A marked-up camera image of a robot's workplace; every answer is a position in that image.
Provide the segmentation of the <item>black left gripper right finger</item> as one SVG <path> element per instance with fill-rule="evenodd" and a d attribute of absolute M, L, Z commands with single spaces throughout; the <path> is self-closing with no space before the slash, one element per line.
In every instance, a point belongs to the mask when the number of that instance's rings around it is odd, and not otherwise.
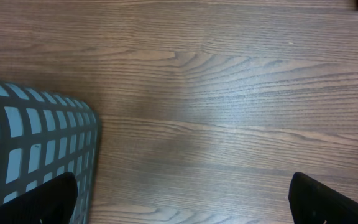
<path fill-rule="evenodd" d="M 310 176 L 294 173 L 288 201 L 295 224 L 358 224 L 358 203 Z"/>

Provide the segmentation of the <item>grey plastic shopping basket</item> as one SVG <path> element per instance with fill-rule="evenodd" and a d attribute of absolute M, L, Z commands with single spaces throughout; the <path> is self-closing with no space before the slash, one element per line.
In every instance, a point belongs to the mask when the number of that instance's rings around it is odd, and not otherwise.
<path fill-rule="evenodd" d="M 99 115 L 84 101 L 0 80 L 0 206 L 71 172 L 69 221 L 88 223 L 100 138 Z"/>

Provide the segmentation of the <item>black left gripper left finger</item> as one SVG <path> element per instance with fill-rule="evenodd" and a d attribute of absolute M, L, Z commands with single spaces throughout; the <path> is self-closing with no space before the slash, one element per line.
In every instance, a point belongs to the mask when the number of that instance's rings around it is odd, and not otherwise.
<path fill-rule="evenodd" d="M 77 196 L 74 173 L 63 173 L 1 205 L 0 224 L 68 224 Z"/>

